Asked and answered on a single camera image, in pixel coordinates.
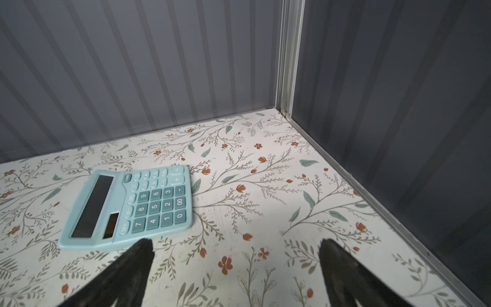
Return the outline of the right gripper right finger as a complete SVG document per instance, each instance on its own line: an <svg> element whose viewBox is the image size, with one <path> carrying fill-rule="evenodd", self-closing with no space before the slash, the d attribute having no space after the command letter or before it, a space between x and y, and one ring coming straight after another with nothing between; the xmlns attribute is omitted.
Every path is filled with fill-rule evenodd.
<svg viewBox="0 0 491 307"><path fill-rule="evenodd" d="M332 239L318 252L331 306L410 306Z"/></svg>

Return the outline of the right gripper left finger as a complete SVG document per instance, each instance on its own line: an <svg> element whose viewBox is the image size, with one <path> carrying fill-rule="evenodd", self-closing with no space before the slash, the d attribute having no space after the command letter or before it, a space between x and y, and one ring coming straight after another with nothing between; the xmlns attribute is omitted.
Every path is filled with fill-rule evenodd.
<svg viewBox="0 0 491 307"><path fill-rule="evenodd" d="M141 239L61 306L141 306L155 253Z"/></svg>

